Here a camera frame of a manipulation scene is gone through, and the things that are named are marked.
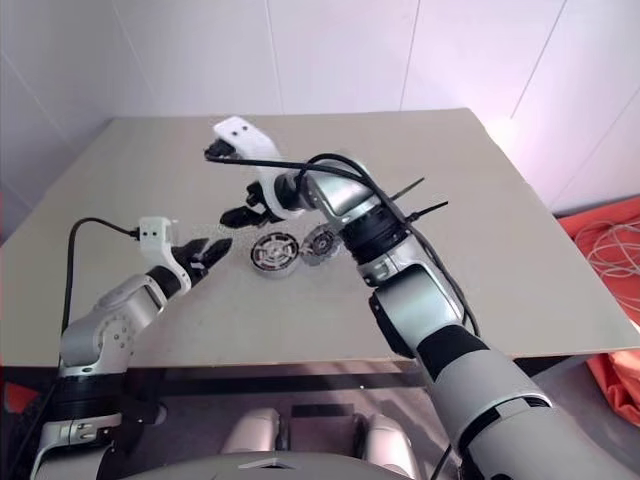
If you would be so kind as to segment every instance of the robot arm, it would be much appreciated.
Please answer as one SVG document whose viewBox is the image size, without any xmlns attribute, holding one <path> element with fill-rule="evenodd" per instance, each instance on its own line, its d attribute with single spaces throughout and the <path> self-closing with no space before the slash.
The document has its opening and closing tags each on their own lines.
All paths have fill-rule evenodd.
<svg viewBox="0 0 640 480">
<path fill-rule="evenodd" d="M 86 465 L 89 470 L 82 472 L 87 477 L 114 452 L 113 434 L 122 423 L 124 374 L 136 338 L 171 298 L 186 294 L 231 247 L 231 239 L 212 245 L 207 239 L 197 239 L 172 247 L 169 227 L 167 219 L 143 218 L 141 251 L 153 268 L 111 290 L 88 315 L 64 331 L 59 378 L 31 478 L 36 478 L 39 471 L 46 476 L 42 472 L 57 465 L 47 463 L 45 457 L 48 459 L 49 453 L 60 447 L 96 447 L 65 460 L 66 467 Z"/>
<path fill-rule="evenodd" d="M 235 134 L 219 138 L 207 159 L 216 161 L 216 152 L 247 158 L 247 144 L 264 135 L 237 117 L 215 131 L 226 131 L 226 126 Z M 271 146 L 268 158 L 279 158 Z M 317 164 L 356 173 L 336 160 Z M 370 188 L 318 171 L 304 173 L 299 185 L 293 178 L 300 181 L 284 171 L 268 179 L 260 176 L 262 189 L 274 194 L 259 203 L 266 212 L 279 212 L 276 221 L 287 218 L 283 209 L 296 214 L 321 210 L 341 236 L 360 275 L 375 288 L 369 305 L 390 347 L 423 367 L 426 390 L 463 458 L 465 478 L 635 478 L 595 446 L 509 358 L 462 326 L 465 312 L 454 285 Z M 292 192 L 298 198 L 292 199 Z"/>
</svg>

